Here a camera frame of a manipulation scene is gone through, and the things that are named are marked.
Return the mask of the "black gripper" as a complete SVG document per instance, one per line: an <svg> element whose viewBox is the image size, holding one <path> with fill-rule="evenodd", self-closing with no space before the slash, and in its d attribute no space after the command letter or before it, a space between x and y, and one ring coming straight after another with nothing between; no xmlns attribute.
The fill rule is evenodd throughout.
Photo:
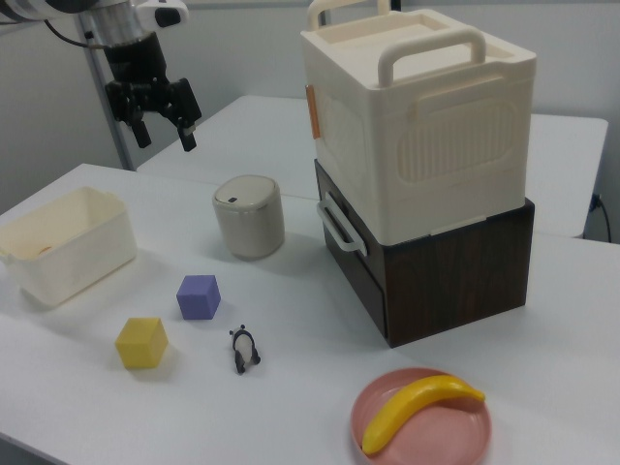
<svg viewBox="0 0 620 465"><path fill-rule="evenodd" d="M112 115L132 130L138 147L147 147L150 136L134 89L156 99L157 111L176 128L185 152L195 149L194 131L202 112L187 78L168 81L157 35L151 32L130 43L108 46L105 57L113 76L105 86Z"/></svg>

